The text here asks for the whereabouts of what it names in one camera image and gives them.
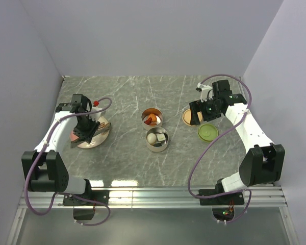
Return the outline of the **orange round lid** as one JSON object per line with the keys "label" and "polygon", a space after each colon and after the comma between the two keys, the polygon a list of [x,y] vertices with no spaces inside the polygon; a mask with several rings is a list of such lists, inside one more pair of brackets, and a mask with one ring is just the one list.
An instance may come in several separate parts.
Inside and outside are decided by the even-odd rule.
{"label": "orange round lid", "polygon": [[[198,112],[198,119],[199,119],[199,123],[202,123],[203,121],[203,117],[202,117],[202,113],[201,112]],[[183,112],[183,115],[182,115],[182,120],[183,122],[188,125],[188,126],[191,126],[191,127],[195,127],[195,125],[191,125],[190,124],[190,121],[191,121],[191,110],[190,109],[187,109]]]}

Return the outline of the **metal tongs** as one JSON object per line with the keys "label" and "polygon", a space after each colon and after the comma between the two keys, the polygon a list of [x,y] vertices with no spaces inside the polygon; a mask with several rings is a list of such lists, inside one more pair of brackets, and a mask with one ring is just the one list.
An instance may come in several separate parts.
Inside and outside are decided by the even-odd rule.
{"label": "metal tongs", "polygon": [[[94,136],[93,137],[95,137],[96,135],[98,135],[98,134],[100,134],[100,133],[102,133],[102,132],[104,132],[104,131],[106,131],[106,130],[110,130],[112,128],[112,125],[111,125],[111,123],[109,122],[106,126],[103,126],[103,128],[101,128],[101,129],[97,129],[96,130],[96,132],[94,133]],[[71,140],[71,143],[70,143],[70,148],[72,149],[72,148],[76,148],[76,147],[78,147],[78,145],[79,144],[81,144],[81,143],[83,143],[83,142],[86,142],[86,141],[83,141],[83,140],[80,140],[79,139],[79,137],[78,136],[76,136],[75,134],[74,134],[74,132],[72,131],[71,133],[70,133],[70,140]]]}

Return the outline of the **green round lid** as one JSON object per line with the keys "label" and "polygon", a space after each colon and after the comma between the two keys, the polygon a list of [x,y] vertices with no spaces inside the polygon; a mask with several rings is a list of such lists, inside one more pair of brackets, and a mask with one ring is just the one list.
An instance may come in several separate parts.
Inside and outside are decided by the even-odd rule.
{"label": "green round lid", "polygon": [[202,124],[198,128],[197,134],[202,141],[210,143],[219,136],[219,131],[212,124]]}

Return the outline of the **orange red food pieces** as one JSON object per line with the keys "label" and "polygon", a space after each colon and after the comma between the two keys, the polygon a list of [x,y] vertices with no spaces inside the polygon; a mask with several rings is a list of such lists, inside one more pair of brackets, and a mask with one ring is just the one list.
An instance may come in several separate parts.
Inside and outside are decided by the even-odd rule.
{"label": "orange red food pieces", "polygon": [[146,125],[149,125],[149,126],[156,126],[157,125],[157,121],[158,121],[157,116],[155,114],[151,113],[147,117],[147,119],[144,121],[144,123]]}

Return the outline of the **white cucumber sushi roll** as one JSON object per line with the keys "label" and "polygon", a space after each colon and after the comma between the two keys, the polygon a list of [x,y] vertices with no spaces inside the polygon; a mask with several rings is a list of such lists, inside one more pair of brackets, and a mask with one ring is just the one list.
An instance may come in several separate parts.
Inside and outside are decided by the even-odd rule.
{"label": "white cucumber sushi roll", "polygon": [[156,135],[156,138],[157,138],[157,141],[158,141],[158,142],[164,142],[164,141],[166,141],[166,136],[165,136],[164,133],[159,133],[159,134],[157,134],[157,135]]}

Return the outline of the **white egg ball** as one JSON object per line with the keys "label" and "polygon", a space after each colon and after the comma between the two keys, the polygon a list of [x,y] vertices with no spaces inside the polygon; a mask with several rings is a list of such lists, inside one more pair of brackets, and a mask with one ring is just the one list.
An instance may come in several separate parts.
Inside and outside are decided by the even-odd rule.
{"label": "white egg ball", "polygon": [[157,141],[157,137],[154,133],[150,133],[147,135],[146,140],[149,144],[153,145]]}

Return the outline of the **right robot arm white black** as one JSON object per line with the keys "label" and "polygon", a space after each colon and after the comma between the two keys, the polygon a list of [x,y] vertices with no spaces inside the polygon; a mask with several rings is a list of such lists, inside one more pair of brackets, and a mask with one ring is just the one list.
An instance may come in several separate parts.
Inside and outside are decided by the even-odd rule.
{"label": "right robot arm white black", "polygon": [[238,172],[221,180],[221,187],[215,191],[215,199],[221,204],[228,203],[233,193],[250,186],[269,184],[280,179],[285,149],[275,144],[263,132],[250,111],[251,100],[244,95],[233,93],[228,80],[219,80],[211,86],[203,82],[197,84],[200,98],[190,102],[192,126],[198,126],[200,119],[206,122],[224,115],[233,125],[244,144],[246,155]]}

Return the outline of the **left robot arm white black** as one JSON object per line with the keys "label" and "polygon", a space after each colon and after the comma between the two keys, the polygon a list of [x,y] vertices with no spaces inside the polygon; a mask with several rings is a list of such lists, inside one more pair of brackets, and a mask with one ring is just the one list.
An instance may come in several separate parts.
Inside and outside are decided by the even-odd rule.
{"label": "left robot arm white black", "polygon": [[71,195],[81,205],[88,205],[93,200],[93,191],[89,180],[71,175],[61,156],[64,145],[73,133],[77,138],[70,146],[90,143],[98,134],[99,118],[107,107],[98,104],[112,100],[103,97],[95,102],[82,94],[74,94],[69,103],[60,103],[54,114],[53,122],[45,137],[32,151],[24,152],[21,157],[25,177],[24,197],[30,203],[29,192],[52,192],[53,194]]}

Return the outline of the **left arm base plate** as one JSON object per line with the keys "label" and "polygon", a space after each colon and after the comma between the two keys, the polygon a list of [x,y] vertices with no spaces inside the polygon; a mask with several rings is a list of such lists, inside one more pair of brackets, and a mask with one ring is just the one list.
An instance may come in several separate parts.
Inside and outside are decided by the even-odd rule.
{"label": "left arm base plate", "polygon": [[77,199],[70,195],[65,195],[63,206],[96,206],[97,202],[107,205],[109,201],[109,194],[110,192],[108,190],[92,190],[91,193],[82,195],[77,194],[77,196],[86,199],[86,201]]}

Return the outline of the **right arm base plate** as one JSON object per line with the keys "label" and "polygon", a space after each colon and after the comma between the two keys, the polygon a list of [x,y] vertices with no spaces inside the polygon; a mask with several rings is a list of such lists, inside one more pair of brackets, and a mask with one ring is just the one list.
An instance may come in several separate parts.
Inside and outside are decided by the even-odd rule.
{"label": "right arm base plate", "polygon": [[[217,194],[215,189],[199,189],[198,195],[205,197]],[[229,204],[244,205],[244,197],[241,192],[227,194],[211,199],[199,199],[201,206],[228,206]]]}

